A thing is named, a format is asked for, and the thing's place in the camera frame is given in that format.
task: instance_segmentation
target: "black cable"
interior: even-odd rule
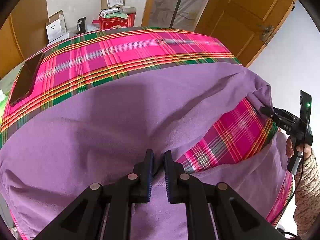
[[[178,0],[178,1],[177,1],[176,8],[174,9],[174,12],[173,12],[173,15],[172,15],[172,18],[171,18],[171,23],[170,23],[169,28],[172,28],[172,26],[173,26],[173,22],[174,22],[174,20],[175,20],[175,18],[176,18],[177,11],[178,11],[178,9],[179,9],[180,3],[181,3],[181,0]]]
[[[306,136],[307,136],[307,132],[305,132],[304,134],[304,142],[303,142],[303,152],[302,152],[302,168],[301,168],[301,175],[300,175],[300,179],[298,181],[298,184],[296,186],[296,188],[294,189],[294,192],[292,193],[291,197],[289,198],[289,200],[287,201],[287,203],[284,205],[284,207],[282,208],[282,210],[275,216],[275,218],[271,221],[271,224],[273,224],[276,219],[278,218],[279,215],[281,215],[281,213],[287,208],[288,204],[290,203],[290,201],[292,200],[294,194],[296,193],[299,184],[302,180],[302,175],[303,175],[303,166],[304,166],[304,150],[305,150],[305,144],[306,144]]]
[[[284,236],[285,236],[285,235],[293,236],[295,240],[301,240],[301,238],[300,238],[299,236],[296,236],[295,234],[290,233],[290,232],[285,232],[285,231],[283,231],[283,232],[281,232],[281,234],[283,234]]]

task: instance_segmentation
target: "white box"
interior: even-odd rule
[[[59,12],[59,14],[51,16],[50,23],[47,23],[46,25],[49,42],[52,42],[55,39],[67,34],[63,13],[60,14]]]

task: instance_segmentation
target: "wooden door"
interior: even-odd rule
[[[293,6],[294,0],[209,0],[195,32],[219,39],[248,67]]]
[[[0,29],[0,77],[3,78],[22,61],[23,57],[17,45],[9,16]]]
[[[20,0],[0,29],[0,77],[48,44],[47,0]]]

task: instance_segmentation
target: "door handle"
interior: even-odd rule
[[[260,35],[260,40],[263,42],[265,42],[269,38],[273,30],[275,29],[272,25],[268,25],[267,27],[265,27],[263,25],[257,24],[257,27],[263,30],[263,33],[261,33]]]

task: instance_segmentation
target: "human hand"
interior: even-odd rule
[[[289,137],[287,139],[287,150],[285,152],[288,158],[291,158],[293,156],[293,154],[294,154],[294,151],[293,151],[292,147],[293,147],[292,141],[291,141],[291,139]],[[302,152],[303,151],[303,144],[298,145],[297,146],[297,150],[299,152]],[[311,152],[312,152],[311,146],[308,145],[308,144],[305,144],[305,146],[304,146],[304,159],[305,160],[308,159],[311,156]]]

